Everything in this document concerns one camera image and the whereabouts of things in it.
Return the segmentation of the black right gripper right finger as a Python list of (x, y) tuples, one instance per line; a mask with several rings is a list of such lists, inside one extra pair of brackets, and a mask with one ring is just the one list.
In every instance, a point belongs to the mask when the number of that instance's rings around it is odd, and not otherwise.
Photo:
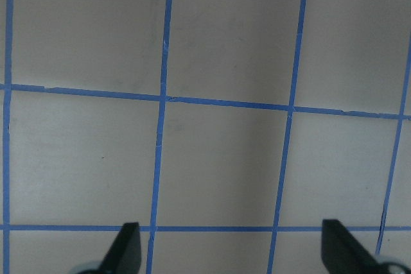
[(337, 219), (322, 221), (322, 263), (330, 274), (385, 273), (385, 267)]

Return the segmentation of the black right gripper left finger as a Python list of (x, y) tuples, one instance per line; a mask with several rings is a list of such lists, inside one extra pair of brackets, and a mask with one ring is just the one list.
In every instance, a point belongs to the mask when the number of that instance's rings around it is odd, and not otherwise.
[(141, 263), (139, 223), (125, 223), (99, 265), (97, 273), (137, 274)]

